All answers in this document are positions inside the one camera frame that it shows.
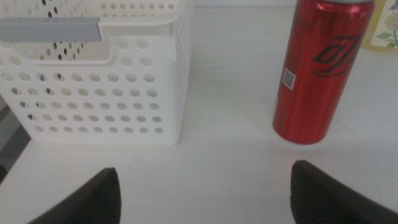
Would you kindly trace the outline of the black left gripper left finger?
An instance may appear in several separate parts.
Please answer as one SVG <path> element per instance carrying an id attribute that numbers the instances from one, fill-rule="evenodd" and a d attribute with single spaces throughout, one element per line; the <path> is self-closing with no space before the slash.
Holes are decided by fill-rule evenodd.
<path id="1" fill-rule="evenodd" d="M 121 221 L 121 190 L 115 168 L 105 168 L 50 210 L 33 219 L 42 224 L 116 224 Z"/>

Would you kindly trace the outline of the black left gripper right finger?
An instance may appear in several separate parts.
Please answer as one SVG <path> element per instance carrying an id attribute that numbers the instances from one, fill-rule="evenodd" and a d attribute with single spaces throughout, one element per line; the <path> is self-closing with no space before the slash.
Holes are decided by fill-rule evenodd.
<path id="1" fill-rule="evenodd" d="M 397 212 L 305 160 L 295 161 L 292 166 L 290 208 L 295 223 L 397 223 Z"/>

